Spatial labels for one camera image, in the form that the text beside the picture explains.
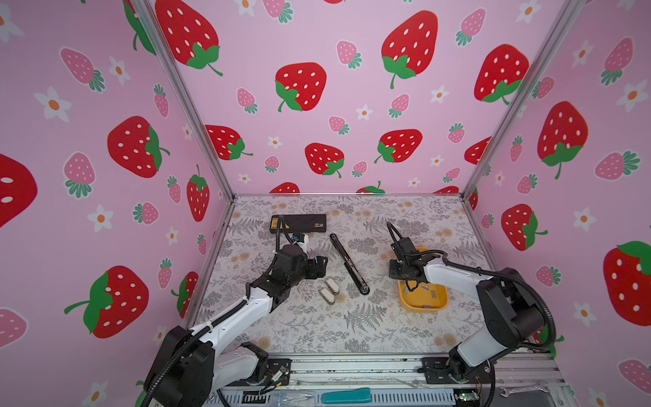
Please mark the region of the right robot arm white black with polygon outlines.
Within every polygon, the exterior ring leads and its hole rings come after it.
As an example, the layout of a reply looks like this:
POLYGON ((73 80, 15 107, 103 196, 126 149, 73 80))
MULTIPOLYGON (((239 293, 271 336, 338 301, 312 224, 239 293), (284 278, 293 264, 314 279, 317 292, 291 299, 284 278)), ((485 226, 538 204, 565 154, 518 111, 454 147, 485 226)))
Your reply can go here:
POLYGON ((389 262, 389 277, 401 282, 403 290, 441 286, 471 296, 481 306, 484 326, 454 346, 445 361, 424 361, 420 373, 465 383, 483 366, 493 374, 495 362, 517 349, 548 352, 555 346, 551 309, 518 271, 459 264, 441 249, 420 251, 392 222, 387 227, 396 256, 389 262))

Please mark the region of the beige eraser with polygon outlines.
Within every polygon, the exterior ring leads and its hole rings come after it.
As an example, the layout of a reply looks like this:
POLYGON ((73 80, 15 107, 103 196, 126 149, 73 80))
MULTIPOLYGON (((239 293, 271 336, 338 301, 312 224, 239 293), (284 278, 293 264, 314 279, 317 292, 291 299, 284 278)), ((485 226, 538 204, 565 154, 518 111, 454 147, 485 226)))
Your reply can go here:
POLYGON ((329 305, 336 303, 336 295, 329 288, 321 288, 319 294, 329 305))

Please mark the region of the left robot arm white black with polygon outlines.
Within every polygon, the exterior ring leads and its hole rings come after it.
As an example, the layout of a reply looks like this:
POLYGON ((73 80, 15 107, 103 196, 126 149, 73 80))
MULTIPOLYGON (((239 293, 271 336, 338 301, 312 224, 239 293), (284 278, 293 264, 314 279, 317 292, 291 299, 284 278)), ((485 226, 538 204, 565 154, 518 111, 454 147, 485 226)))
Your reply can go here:
POLYGON ((304 280, 325 276, 328 259, 310 259, 305 242, 288 232, 284 216, 276 225, 276 243, 270 266, 245 286, 244 296, 217 317, 191 328, 170 330, 156 354, 143 384, 140 406, 201 406, 212 393, 242 380, 259 383, 265 374, 268 354, 246 343, 232 352, 225 348, 255 322, 270 315, 304 280))

